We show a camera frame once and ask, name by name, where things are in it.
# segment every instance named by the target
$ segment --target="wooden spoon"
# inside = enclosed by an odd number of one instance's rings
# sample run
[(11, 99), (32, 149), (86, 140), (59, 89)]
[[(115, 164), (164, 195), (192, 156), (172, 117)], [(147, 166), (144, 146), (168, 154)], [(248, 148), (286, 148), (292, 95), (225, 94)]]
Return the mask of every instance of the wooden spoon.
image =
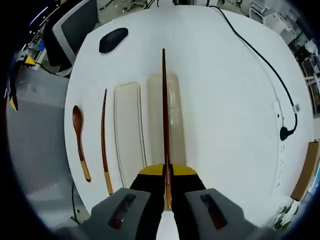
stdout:
[(89, 173), (87, 163), (85, 160), (85, 155), (84, 155), (84, 151), (82, 148), (82, 141), (81, 141), (81, 132), (82, 132), (82, 126), (83, 126), (84, 119), (83, 119), (81, 110), (79, 109), (79, 107), (77, 105), (75, 105), (72, 110), (72, 121), (73, 121), (73, 127), (74, 127), (75, 134), (76, 134), (78, 153), (79, 153), (84, 177), (88, 182), (91, 182), (91, 177), (90, 177), (90, 173)]

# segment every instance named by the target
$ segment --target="spoon handle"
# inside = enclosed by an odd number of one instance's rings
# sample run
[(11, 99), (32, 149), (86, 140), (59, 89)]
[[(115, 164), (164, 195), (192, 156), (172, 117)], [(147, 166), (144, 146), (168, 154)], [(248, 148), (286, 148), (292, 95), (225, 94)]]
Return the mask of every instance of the spoon handle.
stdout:
[(85, 180), (87, 180), (87, 182), (91, 182), (91, 176), (87, 167), (87, 163), (85, 160), (85, 155), (84, 155), (84, 151), (82, 149), (82, 141), (81, 141), (81, 137), (77, 138), (77, 145), (78, 145), (78, 153), (79, 153), (79, 157), (80, 157), (80, 162), (81, 162), (81, 167), (84, 173), (84, 177)]

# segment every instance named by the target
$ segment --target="yellow object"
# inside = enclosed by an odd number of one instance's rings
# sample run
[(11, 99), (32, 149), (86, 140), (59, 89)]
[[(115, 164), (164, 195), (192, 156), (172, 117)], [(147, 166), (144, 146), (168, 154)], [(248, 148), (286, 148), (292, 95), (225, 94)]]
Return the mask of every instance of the yellow object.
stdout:
[(163, 172), (164, 165), (162, 163), (156, 164), (156, 165), (151, 165), (147, 166), (144, 169), (142, 169), (139, 174), (144, 174), (144, 175), (158, 175), (161, 176)]
[(196, 175), (197, 172), (193, 170), (191, 167), (188, 167), (181, 163), (172, 163), (173, 174), (175, 176), (178, 175)]
[(36, 65), (36, 62), (29, 55), (26, 57), (25, 63), (34, 66)]
[(14, 103), (14, 98), (11, 97), (10, 98), (10, 106), (12, 107), (12, 109), (16, 112), (17, 111), (17, 108), (16, 108), (16, 105)]
[[(163, 167), (164, 167), (164, 165), (162, 163), (147, 166), (144, 169), (142, 169), (139, 172), (139, 174), (161, 176), (163, 174)], [(172, 167), (173, 167), (173, 174), (175, 176), (196, 175), (197, 174), (197, 172), (195, 170), (193, 170), (191, 167), (188, 167), (188, 166), (181, 164), (181, 163), (172, 163)]]

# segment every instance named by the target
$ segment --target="chair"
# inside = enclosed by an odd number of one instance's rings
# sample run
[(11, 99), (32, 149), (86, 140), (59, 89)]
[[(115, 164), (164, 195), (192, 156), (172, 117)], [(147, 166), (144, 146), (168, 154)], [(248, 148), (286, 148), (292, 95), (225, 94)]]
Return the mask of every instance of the chair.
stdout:
[[(16, 79), (18, 111), (6, 105), (9, 154), (26, 198), (49, 228), (73, 215), (64, 135), (69, 79), (24, 68)], [(82, 205), (78, 195), (75, 204)]]
[(266, 1), (265, 0), (254, 0), (250, 3), (249, 7), (249, 17), (253, 18), (253, 13), (259, 17), (263, 17), (262, 13), (266, 10)]
[(62, 4), (43, 31), (50, 65), (70, 69), (87, 34), (98, 26), (97, 0), (70, 0)]
[(257, 22), (269, 27), (272, 29), (273, 27), (273, 23), (275, 22), (274, 20), (273, 21), (270, 21), (272, 18), (269, 18), (271, 17), (273, 14), (275, 14), (277, 11), (274, 10), (273, 8), (270, 8), (268, 10), (265, 10), (263, 12), (260, 12), (260, 13), (257, 13), (255, 10), (253, 10), (253, 8), (251, 8), (251, 10), (253, 12), (255, 12), (255, 14), (251, 14), (250, 18), (252, 18), (253, 20), (256, 20)]

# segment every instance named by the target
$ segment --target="table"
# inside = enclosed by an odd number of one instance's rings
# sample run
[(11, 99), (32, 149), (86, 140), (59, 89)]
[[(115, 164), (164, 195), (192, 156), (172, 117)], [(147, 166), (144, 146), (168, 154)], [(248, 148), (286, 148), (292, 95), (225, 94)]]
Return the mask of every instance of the table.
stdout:
[[(245, 217), (263, 226), (290, 198), (308, 142), (313, 139), (312, 107), (304, 77), (282, 38), (245, 16), (224, 11), (234, 28), (282, 76), (299, 104), (295, 133), (279, 138), (274, 103), (279, 100), (288, 129), (295, 118), (278, 78), (232, 32), (215, 10), (202, 6), (149, 9), (117, 18), (86, 37), (70, 77), (64, 115), (68, 162), (79, 195), (91, 212), (108, 197), (100, 140), (104, 89), (106, 153), (113, 190), (122, 187), (114, 130), (114, 89), (140, 83), (145, 157), (150, 164), (146, 79), (161, 73), (162, 48), (167, 72), (180, 84), (186, 162), (207, 188), (215, 188), (242, 207)], [(98, 51), (100, 39), (126, 27), (128, 37), (112, 52)], [(84, 178), (72, 124), (72, 109), (84, 115), (82, 144), (91, 182)], [(281, 187), (275, 188), (277, 181)]]

